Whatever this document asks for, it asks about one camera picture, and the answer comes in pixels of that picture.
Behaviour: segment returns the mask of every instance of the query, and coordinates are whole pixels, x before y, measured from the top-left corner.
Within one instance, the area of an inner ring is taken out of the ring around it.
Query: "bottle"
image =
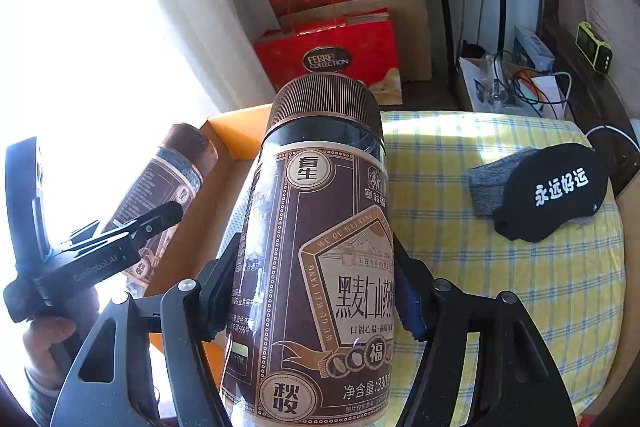
[[[283,87],[234,275],[221,388],[234,427],[382,419],[394,349],[388,197],[367,88],[337,73]]]
[[[217,161],[216,147],[201,131],[188,123],[172,125],[156,155],[131,185],[102,231],[113,230],[167,201],[177,201],[186,211]],[[134,298],[144,295],[177,227],[147,241],[140,250],[140,262],[124,270],[127,290]]]

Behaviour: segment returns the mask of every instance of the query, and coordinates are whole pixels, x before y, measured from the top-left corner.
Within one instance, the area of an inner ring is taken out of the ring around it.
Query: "bottle label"
[[[222,396],[250,422],[369,425],[389,395],[384,166],[334,142],[265,148],[245,216]]]
[[[180,165],[182,169],[172,165],[168,160],[175,160],[173,156],[177,156],[177,153],[166,149],[159,153],[167,159],[160,156],[151,159],[102,230],[103,232],[116,229],[168,201],[177,201],[183,210],[186,210],[193,201],[202,183],[199,173],[194,169],[192,169],[193,172],[184,173],[183,165]],[[149,239],[140,249],[140,262],[130,266],[123,273],[146,288],[177,227],[175,225]]]

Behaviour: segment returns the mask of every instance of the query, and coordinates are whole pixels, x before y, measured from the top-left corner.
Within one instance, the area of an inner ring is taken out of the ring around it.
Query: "hand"
[[[76,324],[71,319],[38,317],[24,332],[22,342],[30,359],[27,371],[45,389],[59,389],[64,381],[49,347],[68,339],[75,331]]]

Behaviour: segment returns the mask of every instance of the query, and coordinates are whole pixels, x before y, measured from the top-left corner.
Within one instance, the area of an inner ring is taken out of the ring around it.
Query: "person's arm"
[[[22,341],[29,356],[25,368],[29,382],[31,415],[40,427],[49,427],[64,376],[49,347],[68,339],[76,331],[72,320],[39,317],[31,321]]]

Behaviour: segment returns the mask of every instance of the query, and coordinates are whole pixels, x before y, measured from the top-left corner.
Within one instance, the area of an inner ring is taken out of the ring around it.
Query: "green radio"
[[[578,24],[578,34],[575,38],[575,45],[587,58],[591,67],[598,73],[609,73],[613,51],[611,46],[596,33],[587,21]]]

